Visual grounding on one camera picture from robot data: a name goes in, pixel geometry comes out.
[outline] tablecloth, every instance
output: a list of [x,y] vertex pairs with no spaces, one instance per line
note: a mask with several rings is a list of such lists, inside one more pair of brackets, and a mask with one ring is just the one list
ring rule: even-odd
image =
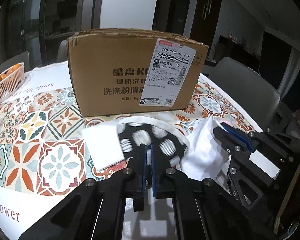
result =
[[64,197],[86,178],[108,179],[126,167],[126,162],[97,171],[82,129],[132,115],[163,120],[184,135],[211,115],[245,132],[257,126],[251,125],[253,120],[247,113],[203,75],[186,109],[84,118],[71,87],[67,62],[52,64],[27,73],[25,83],[0,104],[0,187]]

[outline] brown box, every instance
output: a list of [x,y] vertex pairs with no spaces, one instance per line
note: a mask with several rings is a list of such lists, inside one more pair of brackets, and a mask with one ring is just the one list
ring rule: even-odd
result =
[[[140,81],[146,79],[158,38],[196,50],[172,107],[139,105],[144,86]],[[136,29],[78,32],[68,39],[67,46],[72,87],[84,117],[186,108],[209,48],[177,34]]]

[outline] screw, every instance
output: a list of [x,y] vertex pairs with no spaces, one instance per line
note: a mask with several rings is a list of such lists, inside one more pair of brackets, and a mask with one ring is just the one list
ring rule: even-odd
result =
[[129,175],[129,174],[131,174],[131,173],[133,172],[133,170],[130,169],[130,168],[124,168],[124,169],[122,170],[122,172],[123,172],[123,174],[125,174],[125,175]]
[[87,186],[87,187],[91,187],[95,184],[96,180],[95,179],[86,179],[84,184]]
[[166,173],[169,174],[169,175],[172,175],[172,174],[176,173],[176,170],[174,168],[167,168]]
[[205,178],[203,180],[203,183],[207,186],[211,186],[213,184],[213,179],[210,179],[210,178]]
[[234,150],[235,150],[236,152],[240,152],[241,147],[240,147],[239,145],[237,145],[237,146],[234,147]]
[[229,169],[230,174],[235,174],[237,172],[236,168],[230,168]]

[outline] basket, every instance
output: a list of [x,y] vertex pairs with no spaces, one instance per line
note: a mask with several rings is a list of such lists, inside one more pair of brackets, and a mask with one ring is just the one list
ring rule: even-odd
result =
[[[21,83],[25,80],[25,69],[24,62],[19,63],[21,66],[7,76],[5,79],[0,81],[0,103],[7,99],[10,95],[15,92]],[[3,71],[0,75],[8,74],[12,67]]]

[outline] patterned tablecloth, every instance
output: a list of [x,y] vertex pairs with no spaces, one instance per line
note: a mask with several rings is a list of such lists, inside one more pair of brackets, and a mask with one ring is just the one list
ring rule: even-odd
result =
[[112,119],[145,115],[188,135],[198,122],[215,116],[245,132],[254,128],[214,87],[199,79],[187,109],[84,118],[71,87],[0,104],[0,186],[48,196],[67,195],[86,178],[102,180],[125,161],[97,171],[82,129]]

